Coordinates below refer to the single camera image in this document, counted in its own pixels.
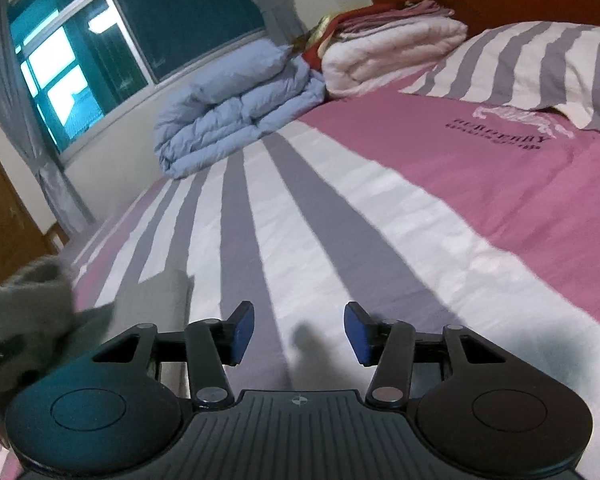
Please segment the window with white frame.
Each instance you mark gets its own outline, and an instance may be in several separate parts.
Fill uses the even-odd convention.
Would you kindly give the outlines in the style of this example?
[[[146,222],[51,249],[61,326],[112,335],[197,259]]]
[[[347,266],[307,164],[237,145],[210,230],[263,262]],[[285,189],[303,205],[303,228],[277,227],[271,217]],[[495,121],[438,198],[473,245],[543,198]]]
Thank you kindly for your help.
[[[137,93],[264,27],[250,0],[18,0],[8,18],[56,153]]]

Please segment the red folded blanket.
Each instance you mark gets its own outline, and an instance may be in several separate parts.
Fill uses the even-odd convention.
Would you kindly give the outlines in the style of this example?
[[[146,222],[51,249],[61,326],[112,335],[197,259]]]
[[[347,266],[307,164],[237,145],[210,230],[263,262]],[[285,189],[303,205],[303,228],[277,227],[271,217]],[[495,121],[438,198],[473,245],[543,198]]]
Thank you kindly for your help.
[[[367,32],[384,26],[420,16],[452,16],[454,11],[445,0],[391,0],[374,2],[370,6],[324,15],[309,32],[294,40],[292,50],[314,70],[322,70],[324,54],[332,40],[342,34]]]

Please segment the striped pillow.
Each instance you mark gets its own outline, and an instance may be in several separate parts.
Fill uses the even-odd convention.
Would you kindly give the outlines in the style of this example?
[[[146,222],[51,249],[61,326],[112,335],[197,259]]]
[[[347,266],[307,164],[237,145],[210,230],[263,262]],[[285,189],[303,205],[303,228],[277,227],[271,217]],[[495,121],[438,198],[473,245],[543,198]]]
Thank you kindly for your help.
[[[464,42],[402,91],[534,112],[600,131],[600,26],[524,22]]]

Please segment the brown wooden door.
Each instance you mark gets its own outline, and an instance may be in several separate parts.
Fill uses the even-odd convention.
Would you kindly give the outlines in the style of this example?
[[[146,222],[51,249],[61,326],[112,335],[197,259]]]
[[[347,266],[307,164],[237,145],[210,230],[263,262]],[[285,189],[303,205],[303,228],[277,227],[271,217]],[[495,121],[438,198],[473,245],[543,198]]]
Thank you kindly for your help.
[[[0,162],[0,284],[27,263],[55,255]]]

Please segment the grey fleece pants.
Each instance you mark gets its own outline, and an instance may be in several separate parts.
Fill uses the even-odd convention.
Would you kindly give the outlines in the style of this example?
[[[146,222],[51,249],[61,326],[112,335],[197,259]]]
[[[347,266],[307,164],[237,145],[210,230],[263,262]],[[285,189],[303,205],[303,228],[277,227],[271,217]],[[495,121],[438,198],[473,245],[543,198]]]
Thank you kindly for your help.
[[[166,270],[133,284],[109,304],[80,311],[72,276],[55,257],[36,259],[0,286],[0,443],[5,411],[22,389],[54,368],[142,323],[179,332],[188,320],[193,282]]]

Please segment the pink white folded quilt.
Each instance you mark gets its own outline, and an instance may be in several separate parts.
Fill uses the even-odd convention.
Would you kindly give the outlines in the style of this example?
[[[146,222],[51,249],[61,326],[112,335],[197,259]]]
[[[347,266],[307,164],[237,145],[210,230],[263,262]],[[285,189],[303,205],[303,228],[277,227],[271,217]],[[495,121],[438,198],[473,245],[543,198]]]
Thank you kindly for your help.
[[[434,16],[336,42],[322,59],[326,90],[334,99],[352,98],[417,74],[455,50],[467,32],[460,21]]]

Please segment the grey curtain near door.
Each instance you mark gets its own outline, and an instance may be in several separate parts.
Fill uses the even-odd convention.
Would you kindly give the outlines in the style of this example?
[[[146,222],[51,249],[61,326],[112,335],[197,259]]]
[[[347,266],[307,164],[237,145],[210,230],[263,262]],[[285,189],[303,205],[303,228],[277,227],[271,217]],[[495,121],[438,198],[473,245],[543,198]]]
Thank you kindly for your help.
[[[40,187],[50,211],[66,234],[84,231],[94,218],[80,199],[43,136],[32,106],[8,21],[8,0],[0,0],[0,127]]]

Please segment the light blue folded duvet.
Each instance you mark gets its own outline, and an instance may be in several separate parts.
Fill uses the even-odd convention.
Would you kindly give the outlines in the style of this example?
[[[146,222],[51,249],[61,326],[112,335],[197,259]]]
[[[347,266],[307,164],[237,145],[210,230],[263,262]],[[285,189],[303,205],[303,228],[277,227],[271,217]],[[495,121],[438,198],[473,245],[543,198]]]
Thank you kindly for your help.
[[[217,58],[171,92],[154,127],[162,173],[181,179],[321,105],[322,75],[291,47],[260,38]]]

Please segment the pink grey striped bed sheet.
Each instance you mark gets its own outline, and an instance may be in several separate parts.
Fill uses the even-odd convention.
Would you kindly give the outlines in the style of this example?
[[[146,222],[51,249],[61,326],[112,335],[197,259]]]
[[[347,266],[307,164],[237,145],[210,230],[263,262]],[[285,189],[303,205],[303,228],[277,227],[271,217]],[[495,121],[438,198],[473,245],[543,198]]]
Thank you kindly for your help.
[[[283,391],[205,422],[201,479],[440,479],[388,417],[309,412],[314,390],[364,390],[343,328],[356,301],[422,332],[464,325],[577,393],[579,464],[600,479],[600,132],[552,113],[389,86],[317,107],[196,176],[160,179],[65,251],[79,309],[165,270],[189,302],[134,304],[178,330],[248,300],[256,330],[235,390]]]

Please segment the wooden chair by door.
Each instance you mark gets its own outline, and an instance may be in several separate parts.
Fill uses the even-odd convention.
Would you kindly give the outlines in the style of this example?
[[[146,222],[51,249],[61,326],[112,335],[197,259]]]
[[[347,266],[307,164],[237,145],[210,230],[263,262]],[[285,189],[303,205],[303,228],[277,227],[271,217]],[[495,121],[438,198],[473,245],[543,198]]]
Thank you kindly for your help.
[[[68,245],[70,238],[61,225],[55,222],[43,233],[43,240],[48,251],[51,254],[58,255]]]

